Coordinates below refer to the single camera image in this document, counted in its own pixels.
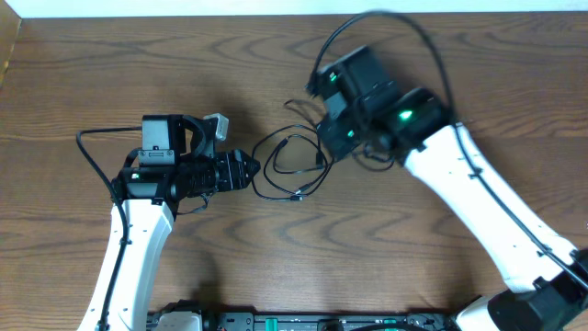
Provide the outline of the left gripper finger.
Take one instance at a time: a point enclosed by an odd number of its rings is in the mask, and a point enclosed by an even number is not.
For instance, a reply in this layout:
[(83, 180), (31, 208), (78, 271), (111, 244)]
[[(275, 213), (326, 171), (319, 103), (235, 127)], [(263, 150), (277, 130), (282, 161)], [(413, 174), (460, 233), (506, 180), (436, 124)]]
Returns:
[(243, 188), (247, 188), (254, 181), (259, 170), (259, 167), (243, 168), (241, 172), (241, 184)]
[(235, 160), (240, 163), (247, 171), (259, 171), (260, 163), (244, 150), (235, 149), (233, 151)]

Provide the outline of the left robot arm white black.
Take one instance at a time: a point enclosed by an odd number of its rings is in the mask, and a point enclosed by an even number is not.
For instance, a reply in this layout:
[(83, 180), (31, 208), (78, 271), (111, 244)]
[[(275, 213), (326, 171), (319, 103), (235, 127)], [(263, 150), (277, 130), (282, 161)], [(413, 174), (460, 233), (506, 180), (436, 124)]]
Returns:
[(260, 169), (240, 149), (219, 152), (229, 121), (216, 113), (146, 115), (141, 146), (118, 175), (105, 178), (113, 201), (107, 250), (82, 330), (207, 330), (203, 313), (173, 308), (150, 314), (160, 257), (185, 198), (247, 188)]

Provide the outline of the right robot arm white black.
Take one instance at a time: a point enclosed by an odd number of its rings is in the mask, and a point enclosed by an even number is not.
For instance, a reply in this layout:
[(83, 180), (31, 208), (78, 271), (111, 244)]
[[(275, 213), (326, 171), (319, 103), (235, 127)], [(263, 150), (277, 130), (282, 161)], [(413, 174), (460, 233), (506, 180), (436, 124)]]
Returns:
[(396, 162), (459, 217), (498, 268), (505, 290), (451, 316), (454, 330), (561, 330), (587, 308), (587, 254), (512, 190), (433, 92), (402, 92), (361, 47), (311, 75), (326, 116), (319, 136), (335, 159), (358, 146)]

